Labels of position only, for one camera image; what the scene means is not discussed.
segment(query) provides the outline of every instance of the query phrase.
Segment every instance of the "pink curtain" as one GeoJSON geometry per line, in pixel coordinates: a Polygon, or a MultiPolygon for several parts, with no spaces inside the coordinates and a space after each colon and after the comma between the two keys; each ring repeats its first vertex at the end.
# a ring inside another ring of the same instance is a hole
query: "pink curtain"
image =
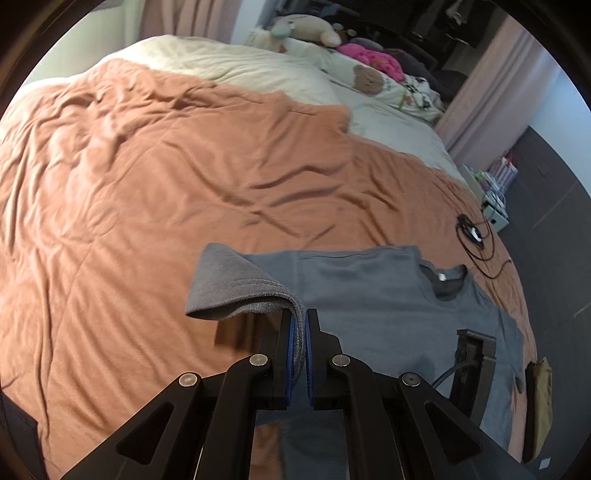
{"type": "Polygon", "coordinates": [[[139,37],[177,35],[229,42],[241,3],[242,0],[146,0],[139,37]]]}
{"type": "Polygon", "coordinates": [[[486,170],[525,132],[559,71],[508,16],[435,128],[453,161],[486,170]]]}

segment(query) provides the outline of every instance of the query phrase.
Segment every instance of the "pink blanket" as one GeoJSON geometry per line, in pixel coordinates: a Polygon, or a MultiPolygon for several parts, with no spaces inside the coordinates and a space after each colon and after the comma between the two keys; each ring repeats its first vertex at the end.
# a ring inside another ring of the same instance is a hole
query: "pink blanket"
{"type": "Polygon", "coordinates": [[[380,72],[384,72],[396,82],[404,81],[404,72],[398,60],[387,53],[368,50],[367,48],[355,43],[341,45],[337,48],[337,51],[343,55],[351,57],[352,59],[360,61],[365,65],[369,65],[380,72]]]}

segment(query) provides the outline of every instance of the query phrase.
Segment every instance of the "stuffed animal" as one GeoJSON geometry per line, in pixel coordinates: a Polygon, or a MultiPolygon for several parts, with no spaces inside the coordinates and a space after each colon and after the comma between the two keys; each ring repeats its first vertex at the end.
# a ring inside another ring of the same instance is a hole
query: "stuffed animal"
{"type": "Polygon", "coordinates": [[[380,72],[384,72],[390,78],[400,83],[404,81],[404,72],[398,60],[393,56],[380,51],[368,50],[367,48],[355,43],[347,43],[337,48],[339,53],[347,55],[352,59],[369,65],[380,72]]]}
{"type": "Polygon", "coordinates": [[[320,42],[326,47],[338,47],[339,34],[325,20],[312,15],[288,15],[278,17],[271,29],[275,38],[293,37],[298,40],[320,42]]]}

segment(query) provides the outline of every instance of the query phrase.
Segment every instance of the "orange blanket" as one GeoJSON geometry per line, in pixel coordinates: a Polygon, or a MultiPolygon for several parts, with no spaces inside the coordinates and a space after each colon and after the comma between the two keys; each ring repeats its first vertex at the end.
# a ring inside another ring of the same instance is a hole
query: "orange blanket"
{"type": "MultiPolygon", "coordinates": [[[[52,479],[176,376],[217,374],[256,348],[268,328],[260,319],[184,315],[209,242],[244,253],[416,244],[438,267],[471,267],[454,231],[458,213],[479,214],[471,193],[348,135],[348,120],[342,106],[123,60],[9,109],[0,122],[0,378],[39,422],[52,479]]],[[[506,258],[500,246],[491,271],[506,258]]],[[[524,361],[535,359],[514,267],[496,281],[475,276],[516,318],[524,361]]],[[[520,455],[522,396],[515,408],[520,455]]],[[[275,434],[264,433],[255,467],[265,453],[276,458],[275,434]]]]}

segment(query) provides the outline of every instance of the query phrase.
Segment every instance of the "black cable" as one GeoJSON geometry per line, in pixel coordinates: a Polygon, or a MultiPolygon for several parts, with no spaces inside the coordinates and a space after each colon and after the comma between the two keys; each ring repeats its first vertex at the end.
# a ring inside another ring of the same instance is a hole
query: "black cable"
{"type": "Polygon", "coordinates": [[[464,360],[462,362],[459,362],[458,364],[455,364],[453,367],[445,370],[445,372],[443,372],[443,374],[441,374],[439,376],[439,378],[431,384],[431,386],[433,388],[437,388],[439,385],[441,385],[443,382],[445,382],[445,380],[447,380],[447,378],[451,374],[454,374],[455,372],[457,372],[458,370],[461,370],[462,368],[475,367],[477,364],[478,363],[474,360],[464,360]]]}
{"type": "Polygon", "coordinates": [[[496,245],[495,245],[495,235],[493,235],[492,233],[492,228],[490,225],[490,222],[488,221],[488,219],[486,218],[486,215],[484,215],[484,211],[480,210],[480,212],[482,213],[482,217],[485,220],[483,223],[486,224],[486,236],[483,236],[481,238],[481,240],[484,240],[486,238],[488,238],[489,236],[491,237],[491,254],[488,257],[484,257],[484,256],[479,256],[476,255],[474,252],[472,252],[468,246],[463,242],[462,237],[460,235],[460,230],[463,230],[464,232],[471,230],[472,228],[476,228],[476,225],[480,225],[480,223],[473,223],[467,215],[460,215],[460,217],[458,217],[458,223],[456,224],[456,236],[458,241],[460,242],[460,244],[462,245],[464,251],[466,252],[466,254],[470,257],[470,260],[472,260],[472,263],[474,263],[474,266],[478,269],[478,271],[484,275],[486,278],[488,278],[489,280],[496,280],[497,278],[499,278],[504,270],[504,268],[506,267],[507,264],[512,263],[511,259],[506,260],[500,267],[498,273],[496,275],[489,275],[487,272],[485,272],[478,263],[476,263],[477,261],[479,262],[483,262],[486,263],[490,260],[492,260],[495,256],[496,253],[496,245]]]}
{"type": "MultiPolygon", "coordinates": [[[[476,226],[478,226],[478,225],[484,225],[484,224],[486,224],[488,226],[488,222],[490,221],[486,217],[486,215],[484,214],[484,210],[486,208],[486,207],[484,207],[484,201],[485,201],[485,199],[486,199],[486,193],[483,193],[482,194],[482,199],[480,201],[480,213],[482,214],[482,221],[481,222],[478,222],[478,223],[475,223],[474,225],[476,225],[476,226]]],[[[482,239],[483,240],[486,240],[487,238],[490,237],[490,235],[491,235],[491,230],[488,229],[487,234],[485,236],[483,236],[482,239]]]]}

